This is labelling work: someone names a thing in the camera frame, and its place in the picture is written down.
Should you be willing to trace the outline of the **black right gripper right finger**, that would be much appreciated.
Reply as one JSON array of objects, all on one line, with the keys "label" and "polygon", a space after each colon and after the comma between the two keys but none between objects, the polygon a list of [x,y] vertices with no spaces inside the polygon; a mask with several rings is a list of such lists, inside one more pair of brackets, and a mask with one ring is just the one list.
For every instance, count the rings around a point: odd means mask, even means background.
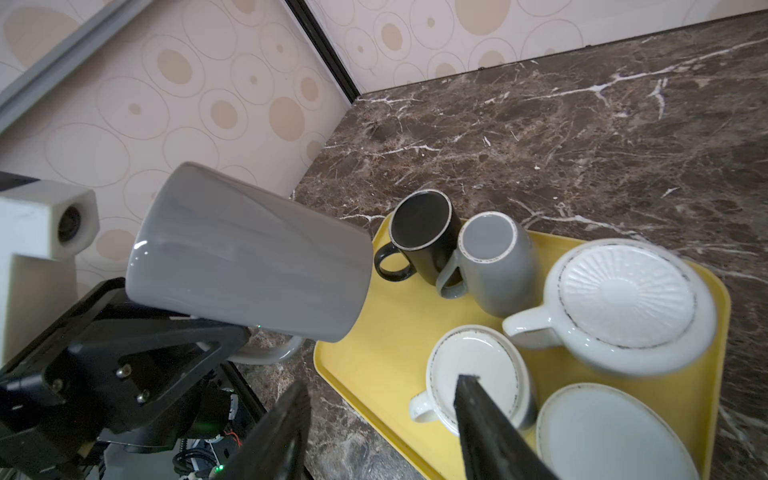
[{"label": "black right gripper right finger", "polygon": [[556,477],[486,393],[478,377],[458,377],[454,409],[468,479]]}]

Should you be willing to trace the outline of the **tall grey mug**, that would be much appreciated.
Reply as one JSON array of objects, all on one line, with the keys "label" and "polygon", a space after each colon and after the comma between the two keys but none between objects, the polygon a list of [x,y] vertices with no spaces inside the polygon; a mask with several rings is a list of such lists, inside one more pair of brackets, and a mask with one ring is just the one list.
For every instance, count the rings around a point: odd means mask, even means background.
[{"label": "tall grey mug", "polygon": [[361,228],[186,162],[144,217],[126,290],[145,306],[286,335],[282,345],[246,345],[233,356],[268,365],[307,339],[342,340],[362,311],[372,264]]}]

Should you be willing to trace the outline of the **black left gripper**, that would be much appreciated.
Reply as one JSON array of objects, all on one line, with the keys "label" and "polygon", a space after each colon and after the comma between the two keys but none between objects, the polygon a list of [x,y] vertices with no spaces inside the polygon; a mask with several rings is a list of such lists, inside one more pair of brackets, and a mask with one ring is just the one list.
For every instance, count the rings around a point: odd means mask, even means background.
[{"label": "black left gripper", "polygon": [[77,301],[1,371],[1,464],[81,479],[100,442],[170,450],[214,392],[247,328],[141,305],[122,281]]}]

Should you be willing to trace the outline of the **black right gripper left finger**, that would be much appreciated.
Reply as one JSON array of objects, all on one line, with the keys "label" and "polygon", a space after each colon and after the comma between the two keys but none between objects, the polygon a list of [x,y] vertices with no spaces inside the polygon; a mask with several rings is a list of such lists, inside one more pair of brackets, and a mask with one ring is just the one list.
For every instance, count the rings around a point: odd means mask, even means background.
[{"label": "black right gripper left finger", "polygon": [[240,447],[214,468],[211,479],[309,479],[305,466],[311,425],[307,384],[292,383],[273,407],[265,409],[250,386],[239,382],[246,415],[253,418]]}]

